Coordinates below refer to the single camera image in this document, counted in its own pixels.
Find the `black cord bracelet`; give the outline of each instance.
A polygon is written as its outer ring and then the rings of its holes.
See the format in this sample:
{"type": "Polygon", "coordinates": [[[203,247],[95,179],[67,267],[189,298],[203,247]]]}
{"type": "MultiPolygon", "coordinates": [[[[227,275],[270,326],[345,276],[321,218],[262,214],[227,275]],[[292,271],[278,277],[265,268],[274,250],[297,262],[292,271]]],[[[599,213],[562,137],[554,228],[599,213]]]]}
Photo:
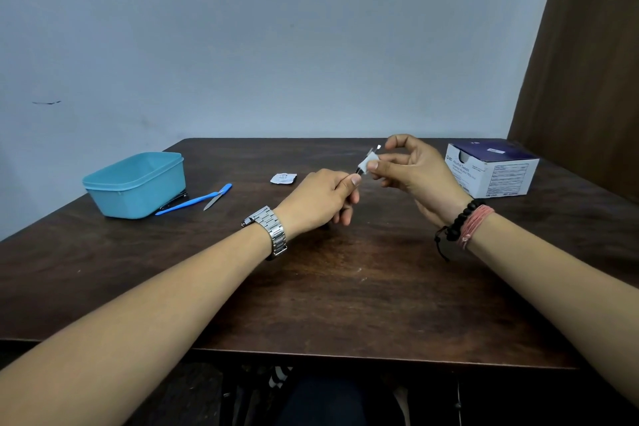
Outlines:
{"type": "Polygon", "coordinates": [[[437,245],[437,252],[440,254],[442,258],[444,258],[446,262],[449,262],[450,260],[446,258],[446,256],[444,256],[444,254],[442,253],[442,250],[439,247],[439,243],[442,240],[442,238],[440,238],[439,235],[445,231],[447,241],[457,241],[459,237],[461,236],[461,227],[466,222],[466,219],[468,219],[468,216],[471,215],[473,212],[475,212],[475,209],[483,204],[484,204],[484,201],[482,199],[473,199],[466,206],[466,209],[464,209],[464,211],[460,213],[459,216],[457,216],[457,218],[453,221],[453,223],[450,226],[444,226],[443,228],[439,229],[439,231],[435,233],[435,244],[437,245]]]}

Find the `white wall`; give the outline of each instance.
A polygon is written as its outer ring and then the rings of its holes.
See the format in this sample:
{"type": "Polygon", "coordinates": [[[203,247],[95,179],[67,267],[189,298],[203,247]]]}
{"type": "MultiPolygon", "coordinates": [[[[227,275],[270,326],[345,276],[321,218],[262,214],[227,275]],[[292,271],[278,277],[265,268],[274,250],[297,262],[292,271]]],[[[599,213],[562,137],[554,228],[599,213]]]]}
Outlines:
{"type": "Polygon", "coordinates": [[[0,0],[0,238],[189,136],[503,137],[545,2],[0,0]]]}

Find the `light blue plastic box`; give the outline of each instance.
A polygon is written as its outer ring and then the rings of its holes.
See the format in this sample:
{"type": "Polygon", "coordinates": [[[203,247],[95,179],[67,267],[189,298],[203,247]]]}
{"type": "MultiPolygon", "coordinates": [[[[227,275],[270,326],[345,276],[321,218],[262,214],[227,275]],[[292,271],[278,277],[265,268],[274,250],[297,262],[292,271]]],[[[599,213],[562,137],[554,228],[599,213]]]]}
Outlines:
{"type": "Polygon", "coordinates": [[[173,152],[145,152],[93,172],[82,183],[105,216],[140,219],[186,188],[183,161],[173,152]]]}

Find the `watch bracelet link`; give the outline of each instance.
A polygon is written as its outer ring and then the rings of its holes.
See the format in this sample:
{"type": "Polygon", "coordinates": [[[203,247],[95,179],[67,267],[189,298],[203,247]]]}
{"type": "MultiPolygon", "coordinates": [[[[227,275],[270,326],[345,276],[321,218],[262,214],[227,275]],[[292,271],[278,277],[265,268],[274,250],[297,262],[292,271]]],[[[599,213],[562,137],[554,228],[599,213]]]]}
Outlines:
{"type": "Polygon", "coordinates": [[[265,205],[259,211],[251,214],[248,218],[244,219],[242,227],[246,227],[253,222],[260,224],[267,230],[267,233],[271,237],[272,248],[267,261],[275,259],[277,256],[286,251],[287,247],[284,227],[270,207],[265,205]]]}

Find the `dark wooden table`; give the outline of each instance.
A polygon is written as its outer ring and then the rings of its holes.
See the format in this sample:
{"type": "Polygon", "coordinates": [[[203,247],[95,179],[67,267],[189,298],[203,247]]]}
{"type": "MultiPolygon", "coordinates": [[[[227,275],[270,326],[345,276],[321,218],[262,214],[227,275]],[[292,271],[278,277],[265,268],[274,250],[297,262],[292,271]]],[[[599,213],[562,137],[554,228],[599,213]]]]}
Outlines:
{"type": "MultiPolygon", "coordinates": [[[[185,139],[191,196],[203,204],[138,221],[104,218],[88,195],[0,243],[0,346],[46,339],[84,314],[276,206],[323,167],[351,171],[380,139],[185,139]],[[270,184],[298,173],[294,186],[270,184]]],[[[444,139],[427,140],[444,151],[444,139]]],[[[262,263],[194,346],[295,356],[574,368],[563,337],[483,263],[448,246],[412,200],[365,178],[350,227],[300,236],[262,263]]],[[[639,207],[548,162],[527,196],[491,200],[507,218],[639,286],[639,207]]]]}

